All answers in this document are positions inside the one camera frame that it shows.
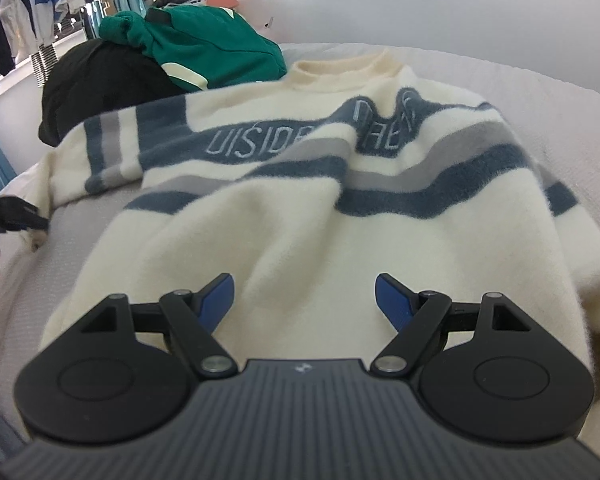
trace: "green sweatshirt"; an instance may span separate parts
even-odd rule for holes
[[[190,92],[272,81],[286,73],[280,48],[231,9],[180,5],[149,9],[145,18],[125,10],[106,16],[99,33],[103,40],[140,48]]]

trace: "metal screw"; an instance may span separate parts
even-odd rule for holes
[[[376,368],[381,372],[401,372],[407,367],[407,361],[397,355],[383,355],[376,359]]]
[[[212,374],[221,374],[234,364],[231,359],[223,355],[211,355],[202,359],[202,369]]]

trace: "gray ribbed panel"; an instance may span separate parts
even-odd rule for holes
[[[575,440],[482,446],[433,422],[406,384],[357,360],[252,361],[207,382],[178,418],[108,449],[36,441],[2,466],[14,480],[595,480]]]

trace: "striped garment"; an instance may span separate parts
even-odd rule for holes
[[[498,110],[387,53],[91,118],[27,199],[49,211],[136,181],[43,345],[107,294],[155,301],[230,272],[215,335],[240,362],[368,361],[395,335],[374,301],[389,272],[456,301],[499,290],[591,366],[599,229]]]

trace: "white bed sheet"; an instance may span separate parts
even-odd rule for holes
[[[365,44],[282,45],[289,64],[299,59],[360,56],[382,48]],[[390,49],[419,76],[469,88],[496,105],[522,143],[576,192],[600,225],[600,94],[492,62],[417,48]],[[30,178],[30,172],[22,174],[4,192],[23,196]],[[11,265],[5,258],[19,252],[14,245],[18,238],[11,235],[3,239],[1,279],[10,280],[13,286],[5,283],[1,292],[8,304],[0,308],[0,412],[20,430],[23,428],[11,399],[17,373],[35,355],[48,315],[75,281],[107,219],[134,193],[127,189],[61,208],[52,219],[52,227],[58,228],[48,244],[36,254],[22,256],[20,252]],[[68,228],[72,222],[86,222],[89,228],[77,236],[75,228]]]

